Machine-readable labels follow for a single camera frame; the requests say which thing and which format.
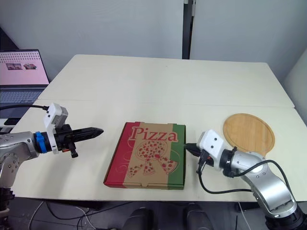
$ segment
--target pizza illustration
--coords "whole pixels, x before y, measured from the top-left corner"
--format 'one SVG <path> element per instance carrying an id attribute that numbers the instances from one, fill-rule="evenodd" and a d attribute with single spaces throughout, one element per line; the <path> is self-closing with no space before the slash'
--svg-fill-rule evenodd
<path id="1" fill-rule="evenodd" d="M 146 161 L 143 175 L 152 175 L 154 173 L 155 173 L 155 170 L 153 168 L 153 164 L 151 164 L 150 161 Z"/>
<path id="2" fill-rule="evenodd" d="M 133 177 L 133 176 L 138 172 L 138 170 L 141 169 L 142 166 L 143 166 L 143 165 L 140 164 L 139 166 L 130 167 L 129 170 L 128 170 L 128 172 L 127 172 L 127 173 L 128 173 L 128 176 L 129 176 L 129 177 Z"/>
<path id="3" fill-rule="evenodd" d="M 153 175 L 155 173 L 152 161 L 158 161 L 164 172 L 169 175 L 176 168 L 178 163 L 163 155 L 167 151 L 166 141 L 147 140 L 142 142 L 136 149 L 136 156 L 144 161 L 144 164 L 129 168 L 128 176 L 133 177 L 142 167 L 143 175 Z"/>
<path id="4" fill-rule="evenodd" d="M 163 156 L 166 151 L 167 143 L 165 141 L 148 140 L 138 146 L 136 155 L 141 160 L 153 161 Z"/>
<path id="5" fill-rule="evenodd" d="M 166 157 L 161 157 L 159 159 L 159 163 L 160 165 L 162 166 L 164 172 L 166 174 L 169 174 L 171 173 L 172 171 L 174 171 L 177 167 L 177 162 L 176 161 L 172 161 L 172 160 L 169 160 L 168 158 Z"/>

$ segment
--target green stripe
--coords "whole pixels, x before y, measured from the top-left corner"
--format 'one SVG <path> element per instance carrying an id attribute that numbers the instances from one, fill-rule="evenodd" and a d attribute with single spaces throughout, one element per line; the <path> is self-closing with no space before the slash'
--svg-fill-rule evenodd
<path id="1" fill-rule="evenodd" d="M 170 159 L 178 162 L 177 169 L 168 175 L 168 189 L 183 189 L 185 177 L 186 155 L 184 150 L 185 129 L 183 125 L 173 124 L 173 132 L 177 133 L 178 142 L 172 142 Z"/>

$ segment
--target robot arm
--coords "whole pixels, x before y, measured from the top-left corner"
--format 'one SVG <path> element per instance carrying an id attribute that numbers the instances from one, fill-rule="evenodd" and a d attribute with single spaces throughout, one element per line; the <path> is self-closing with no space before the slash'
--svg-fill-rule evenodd
<path id="1" fill-rule="evenodd" d="M 9 200 L 14 198 L 10 188 L 24 161 L 49 151 L 57 154 L 59 150 L 70 150 L 71 157 L 75 158 L 78 156 L 75 142 L 95 138 L 103 133 L 102 129 L 93 127 L 72 130 L 70 125 L 65 124 L 68 112 L 64 107 L 53 103 L 46 109 L 46 132 L 0 135 L 0 227 L 3 217 L 7 216 L 9 211 Z"/>
<path id="2" fill-rule="evenodd" d="M 241 152 L 236 148 L 225 149 L 224 140 L 213 130 L 203 132 L 197 147 L 187 144 L 187 150 L 199 156 L 199 170 L 207 163 L 216 170 L 223 169 L 228 177 L 240 176 L 251 191 L 266 216 L 271 230 L 298 230 L 307 226 L 306 215 L 297 206 L 292 192 L 285 183 L 272 173 L 267 163 L 253 170 L 248 169 L 265 161 L 255 152 Z"/>

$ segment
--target laptop keyboard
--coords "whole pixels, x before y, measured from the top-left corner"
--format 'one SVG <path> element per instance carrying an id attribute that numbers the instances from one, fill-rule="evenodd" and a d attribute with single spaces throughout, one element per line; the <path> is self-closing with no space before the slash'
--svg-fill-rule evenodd
<path id="1" fill-rule="evenodd" d="M 33 103 L 41 91 L 0 92 L 1 103 Z"/>

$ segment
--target white wall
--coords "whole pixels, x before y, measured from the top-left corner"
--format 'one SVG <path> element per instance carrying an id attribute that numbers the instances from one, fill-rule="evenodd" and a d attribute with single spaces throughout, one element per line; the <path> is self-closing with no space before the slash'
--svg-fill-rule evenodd
<path id="1" fill-rule="evenodd" d="M 50 79 L 75 54 L 181 58 L 182 25 L 183 0 L 0 0 L 0 26 Z"/>
<path id="2" fill-rule="evenodd" d="M 197 0 L 191 59 L 267 62 L 282 81 L 307 47 L 307 0 Z"/>
<path id="3" fill-rule="evenodd" d="M 307 49 L 284 79 L 283 86 L 307 125 Z"/>

